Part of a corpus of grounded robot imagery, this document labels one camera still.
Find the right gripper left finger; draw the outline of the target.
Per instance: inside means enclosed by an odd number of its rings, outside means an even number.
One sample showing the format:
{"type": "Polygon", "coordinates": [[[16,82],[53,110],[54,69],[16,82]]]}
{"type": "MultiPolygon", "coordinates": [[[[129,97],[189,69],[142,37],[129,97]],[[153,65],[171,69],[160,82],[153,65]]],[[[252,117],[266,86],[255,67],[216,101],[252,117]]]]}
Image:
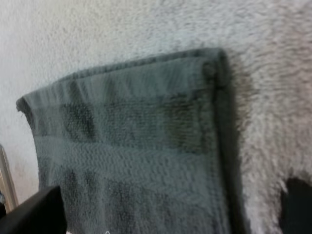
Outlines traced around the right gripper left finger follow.
{"type": "Polygon", "coordinates": [[[2,234],[65,234],[67,220],[60,186],[40,190],[0,217],[2,234]]]}

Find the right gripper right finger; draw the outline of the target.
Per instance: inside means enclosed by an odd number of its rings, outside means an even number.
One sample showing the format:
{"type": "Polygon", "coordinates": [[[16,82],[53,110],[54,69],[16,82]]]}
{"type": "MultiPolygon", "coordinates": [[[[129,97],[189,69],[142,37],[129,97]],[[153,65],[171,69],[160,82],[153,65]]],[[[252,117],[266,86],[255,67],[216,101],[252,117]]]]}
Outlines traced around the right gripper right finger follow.
{"type": "Polygon", "coordinates": [[[312,186],[298,178],[287,180],[281,194],[279,225],[284,234],[312,233],[312,186]]]}

